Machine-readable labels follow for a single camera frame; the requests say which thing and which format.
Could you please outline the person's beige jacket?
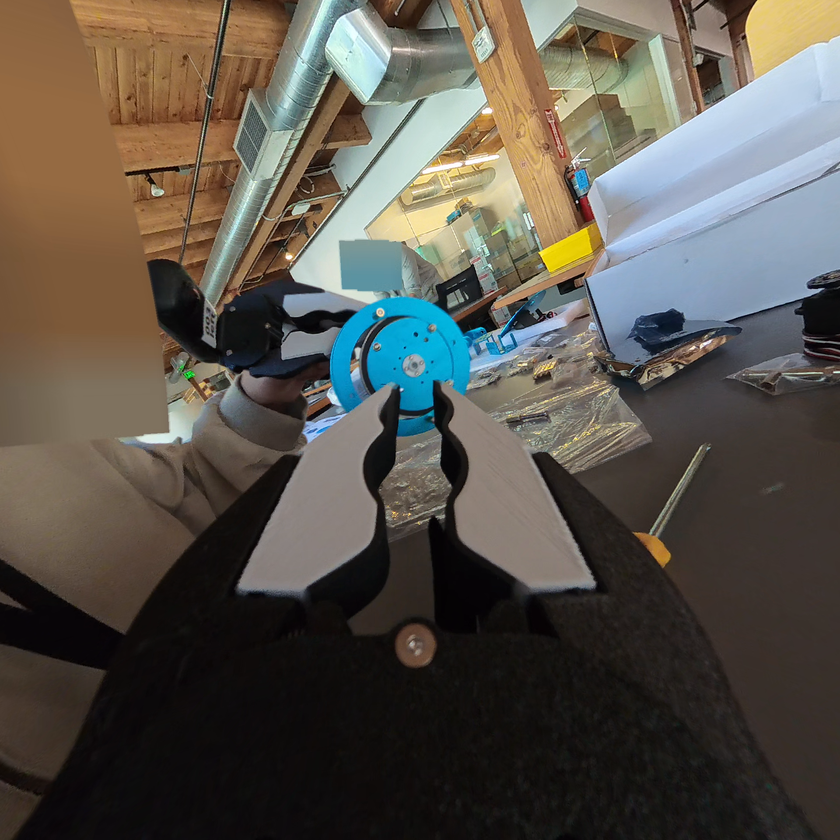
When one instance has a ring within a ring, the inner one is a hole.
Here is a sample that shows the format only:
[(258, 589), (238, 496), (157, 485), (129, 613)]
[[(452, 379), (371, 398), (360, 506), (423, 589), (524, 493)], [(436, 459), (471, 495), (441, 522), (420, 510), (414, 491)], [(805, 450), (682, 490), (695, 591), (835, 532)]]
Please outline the person's beige jacket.
[[(2, 560), (111, 629), (126, 631), (214, 511), (187, 446), (115, 441), (2, 449)], [(2, 646), (2, 838), (12, 838), (76, 740), (97, 668)]]

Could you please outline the silver antistatic bag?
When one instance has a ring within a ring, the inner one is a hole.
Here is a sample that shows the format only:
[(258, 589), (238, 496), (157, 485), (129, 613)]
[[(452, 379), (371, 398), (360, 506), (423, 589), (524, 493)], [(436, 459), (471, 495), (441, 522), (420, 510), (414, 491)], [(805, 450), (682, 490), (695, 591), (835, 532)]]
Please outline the silver antistatic bag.
[(636, 319), (626, 339), (593, 353), (595, 368), (647, 390), (698, 362), (740, 335), (729, 322), (687, 320), (677, 309)]

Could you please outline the clear plastic bag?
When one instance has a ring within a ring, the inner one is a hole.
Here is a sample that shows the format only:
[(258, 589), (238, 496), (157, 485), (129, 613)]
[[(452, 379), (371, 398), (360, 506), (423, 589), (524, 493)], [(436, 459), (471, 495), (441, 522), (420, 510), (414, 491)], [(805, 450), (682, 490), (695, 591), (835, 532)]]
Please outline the clear plastic bag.
[[(532, 451), (548, 453), (572, 474), (653, 440), (618, 389), (593, 377), (562, 387), (531, 388), (485, 411), (501, 424), (514, 416), (547, 414), (548, 418), (516, 422), (512, 429)], [(443, 513), (450, 485), (439, 456), (440, 434), (435, 429), (398, 446), (395, 466), (381, 487), (386, 522), (396, 534), (416, 531)]]

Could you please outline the small bag of brass parts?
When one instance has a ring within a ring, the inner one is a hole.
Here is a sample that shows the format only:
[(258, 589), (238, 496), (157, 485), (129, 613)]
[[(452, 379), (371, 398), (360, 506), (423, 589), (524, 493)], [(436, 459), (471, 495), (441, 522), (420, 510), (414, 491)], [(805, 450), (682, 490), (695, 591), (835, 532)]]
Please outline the small bag of brass parts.
[(805, 392), (839, 383), (839, 360), (790, 353), (745, 368), (728, 380), (750, 385), (772, 396)]

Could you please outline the black monitor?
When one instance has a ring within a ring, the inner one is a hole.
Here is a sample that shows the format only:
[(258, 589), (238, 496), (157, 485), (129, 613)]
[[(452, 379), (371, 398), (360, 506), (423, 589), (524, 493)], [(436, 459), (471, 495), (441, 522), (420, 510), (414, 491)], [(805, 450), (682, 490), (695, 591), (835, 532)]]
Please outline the black monitor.
[(471, 305), (485, 295), (474, 265), (437, 284), (436, 293), (438, 307), (447, 313)]

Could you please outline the black servo motor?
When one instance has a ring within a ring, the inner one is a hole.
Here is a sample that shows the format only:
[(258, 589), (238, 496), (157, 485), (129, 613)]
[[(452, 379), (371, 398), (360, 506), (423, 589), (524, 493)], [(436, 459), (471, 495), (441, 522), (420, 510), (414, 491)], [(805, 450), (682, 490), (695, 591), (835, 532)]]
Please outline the black servo motor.
[(839, 361), (839, 270), (808, 280), (806, 288), (815, 294), (804, 298), (794, 310), (803, 318), (804, 355)]

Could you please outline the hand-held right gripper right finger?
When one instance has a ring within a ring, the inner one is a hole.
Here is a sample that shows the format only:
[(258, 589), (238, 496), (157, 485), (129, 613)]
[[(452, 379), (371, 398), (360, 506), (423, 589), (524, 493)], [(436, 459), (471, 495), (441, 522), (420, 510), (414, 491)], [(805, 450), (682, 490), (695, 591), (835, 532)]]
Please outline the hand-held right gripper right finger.
[(440, 467), (450, 491), (428, 525), (435, 622), (478, 632), (498, 604), (593, 594), (596, 578), (522, 439), (447, 383), (434, 384)]

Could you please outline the wooden table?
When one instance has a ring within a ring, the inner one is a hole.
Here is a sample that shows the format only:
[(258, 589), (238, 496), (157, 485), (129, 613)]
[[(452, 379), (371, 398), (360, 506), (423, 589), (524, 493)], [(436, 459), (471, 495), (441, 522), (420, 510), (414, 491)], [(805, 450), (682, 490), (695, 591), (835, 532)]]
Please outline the wooden table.
[(604, 253), (605, 249), (601, 246), (591, 255), (578, 259), (560, 269), (555, 271), (548, 271), (546, 269), (512, 290), (506, 290), (506, 288), (492, 290), (477, 301), (459, 306), (457, 309), (451, 311), (449, 315), (456, 322), (462, 322), (476, 312), (484, 310), (497, 311), (501, 308), (509, 307), (518, 301), (528, 300), (552, 287), (569, 283), (572, 284), (572, 288), (580, 287), (583, 285), (583, 279), (588, 276), (596, 261)]

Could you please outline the silver rectangular duct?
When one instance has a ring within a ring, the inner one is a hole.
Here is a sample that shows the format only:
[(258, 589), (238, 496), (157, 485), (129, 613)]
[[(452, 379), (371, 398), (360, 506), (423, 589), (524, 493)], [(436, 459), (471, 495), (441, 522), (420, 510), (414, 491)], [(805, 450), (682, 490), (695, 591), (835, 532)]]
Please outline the silver rectangular duct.
[(369, 3), (339, 18), (325, 51), (365, 106), (415, 102), (468, 88), (476, 78), (459, 28), (390, 28)]

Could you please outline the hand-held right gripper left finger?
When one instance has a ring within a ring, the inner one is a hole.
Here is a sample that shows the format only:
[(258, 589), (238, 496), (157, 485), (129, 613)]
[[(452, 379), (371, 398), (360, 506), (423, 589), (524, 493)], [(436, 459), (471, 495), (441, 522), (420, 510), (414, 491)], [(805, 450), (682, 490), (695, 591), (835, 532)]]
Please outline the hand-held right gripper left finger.
[(400, 395), (386, 385), (306, 445), (238, 594), (330, 602), (348, 618), (380, 594), (390, 570), (380, 486), (395, 463)]

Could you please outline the blue round turntable assembly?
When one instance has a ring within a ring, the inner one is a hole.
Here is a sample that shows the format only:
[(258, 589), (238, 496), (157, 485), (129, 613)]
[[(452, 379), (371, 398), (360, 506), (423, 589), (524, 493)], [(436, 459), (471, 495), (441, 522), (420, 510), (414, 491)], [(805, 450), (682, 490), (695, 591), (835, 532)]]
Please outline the blue round turntable assembly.
[(434, 426), (434, 384), (465, 394), (470, 355), (458, 324), (433, 303), (389, 298), (346, 322), (332, 346), (332, 388), (345, 413), (387, 385), (400, 390), (397, 434), (409, 437)]

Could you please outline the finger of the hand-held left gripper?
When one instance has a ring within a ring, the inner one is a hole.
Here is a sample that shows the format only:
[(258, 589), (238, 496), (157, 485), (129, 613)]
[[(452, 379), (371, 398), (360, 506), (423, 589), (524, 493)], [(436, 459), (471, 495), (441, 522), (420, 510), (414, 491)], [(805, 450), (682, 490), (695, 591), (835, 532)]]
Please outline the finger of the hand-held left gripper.
[(279, 357), (283, 363), (303, 363), (313, 359), (329, 361), (341, 329), (340, 325), (333, 324), (320, 332), (305, 332), (294, 324), (285, 323), (281, 331)]
[(298, 330), (341, 329), (366, 304), (332, 292), (289, 293), (280, 304), (284, 320)]

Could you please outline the stack of cardboard boxes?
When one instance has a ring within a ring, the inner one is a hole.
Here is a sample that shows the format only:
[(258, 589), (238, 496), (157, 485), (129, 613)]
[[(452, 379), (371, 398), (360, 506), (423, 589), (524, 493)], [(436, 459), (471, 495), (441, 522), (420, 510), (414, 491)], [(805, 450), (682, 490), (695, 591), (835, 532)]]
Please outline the stack of cardboard boxes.
[(448, 225), (482, 286), (510, 291), (544, 270), (539, 240), (523, 209), (515, 206), (510, 215), (498, 217), (489, 208), (473, 206)]

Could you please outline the pile of small hardware bags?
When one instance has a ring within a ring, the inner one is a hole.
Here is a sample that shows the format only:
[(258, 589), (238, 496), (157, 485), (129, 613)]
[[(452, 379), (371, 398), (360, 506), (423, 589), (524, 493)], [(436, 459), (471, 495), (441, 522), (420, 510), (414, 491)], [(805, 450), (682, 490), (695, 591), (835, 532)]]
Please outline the pile of small hardware bags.
[(601, 349), (602, 342), (594, 330), (575, 335), (559, 330), (546, 332), (512, 352), (473, 360), (467, 390), (495, 385), (512, 377), (526, 378), (535, 385), (582, 382), (593, 376), (594, 353)]

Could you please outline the white and orange cardboard box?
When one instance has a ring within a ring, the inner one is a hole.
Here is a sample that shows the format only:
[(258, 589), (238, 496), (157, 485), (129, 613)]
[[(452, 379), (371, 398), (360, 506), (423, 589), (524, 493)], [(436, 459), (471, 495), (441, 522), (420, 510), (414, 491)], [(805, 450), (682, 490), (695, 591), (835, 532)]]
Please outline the white and orange cardboard box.
[(676, 309), (730, 321), (838, 268), (838, 38), (813, 45), (598, 176), (585, 282), (608, 347)]

